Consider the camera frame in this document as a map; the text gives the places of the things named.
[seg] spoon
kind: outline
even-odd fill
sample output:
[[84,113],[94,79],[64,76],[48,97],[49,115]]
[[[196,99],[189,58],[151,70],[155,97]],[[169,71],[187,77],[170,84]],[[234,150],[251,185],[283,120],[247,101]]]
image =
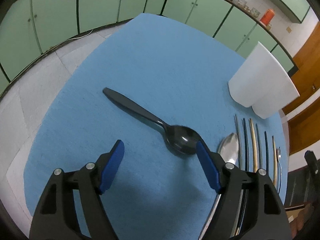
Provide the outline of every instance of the spoon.
[[281,182],[282,182],[282,169],[281,169],[280,159],[281,159],[281,150],[280,150],[280,147],[279,147],[279,149],[277,150],[277,162],[279,163],[279,167],[280,167],[280,184],[279,184],[278,194],[280,194]]
[[[239,151],[238,136],[235,133],[231,133],[221,141],[218,147],[217,153],[221,155],[222,159],[226,163],[230,162],[236,165],[236,161],[238,159],[238,151]],[[209,213],[209,216],[207,217],[207,220],[201,230],[198,240],[201,240],[204,237],[204,234],[206,233],[209,227],[209,224],[213,218],[213,215],[217,210],[220,198],[221,198],[221,194],[217,194],[214,200],[213,206],[211,208],[211,211]]]
[[150,113],[131,99],[124,95],[110,89],[104,88],[103,93],[111,101],[120,104],[121,106],[139,114],[140,116],[162,126],[165,131],[166,139],[168,143],[176,150],[185,154],[196,153],[196,143],[200,140],[200,135],[186,126],[180,125],[168,125],[154,114]]

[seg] table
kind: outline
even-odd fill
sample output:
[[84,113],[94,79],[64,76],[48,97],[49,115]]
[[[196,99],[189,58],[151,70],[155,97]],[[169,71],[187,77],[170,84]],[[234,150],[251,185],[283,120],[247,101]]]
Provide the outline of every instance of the table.
[[[264,168],[263,132],[269,135],[273,179],[271,135],[286,149],[280,116],[263,120],[232,100],[227,82],[243,62],[215,39],[166,17],[141,14],[131,20],[84,60],[46,113],[24,171],[30,213],[55,168],[78,170],[121,139],[124,158],[111,188],[101,196],[119,239],[197,239],[216,195],[197,156],[173,152],[160,127],[120,110],[102,89],[128,96],[169,124],[193,128],[212,151],[235,132],[234,114],[239,120],[253,118],[260,128]],[[252,171],[250,138],[249,149]],[[287,158],[281,165],[284,202]],[[75,202],[88,235],[77,192]]]

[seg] floor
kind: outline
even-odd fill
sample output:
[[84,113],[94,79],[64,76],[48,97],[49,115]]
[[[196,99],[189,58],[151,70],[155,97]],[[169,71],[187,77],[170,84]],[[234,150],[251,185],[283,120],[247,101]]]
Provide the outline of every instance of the floor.
[[0,199],[26,236],[32,216],[24,196],[23,170],[42,119],[76,68],[122,25],[93,32],[48,54],[0,101]]

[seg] black plastic spoon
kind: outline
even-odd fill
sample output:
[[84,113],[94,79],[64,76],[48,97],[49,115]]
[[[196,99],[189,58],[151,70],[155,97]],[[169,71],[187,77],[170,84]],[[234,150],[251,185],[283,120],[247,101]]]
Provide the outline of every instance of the black plastic spoon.
[[168,125],[160,118],[156,117],[154,114],[150,113],[143,107],[139,106],[137,103],[133,102],[131,99],[110,88],[104,88],[103,93],[111,101],[124,106],[125,108],[141,115],[142,117],[152,122],[155,122],[158,125],[161,125],[165,131],[168,143],[174,149],[185,154],[196,153],[196,143],[201,138],[196,131],[186,126]]

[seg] orange container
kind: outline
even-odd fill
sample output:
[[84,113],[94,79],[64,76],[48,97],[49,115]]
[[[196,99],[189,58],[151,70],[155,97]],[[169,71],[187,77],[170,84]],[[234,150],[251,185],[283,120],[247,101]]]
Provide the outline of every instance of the orange container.
[[262,16],[260,22],[262,22],[265,26],[267,26],[274,16],[275,16],[275,11],[273,9],[268,9],[264,14],[264,16]]

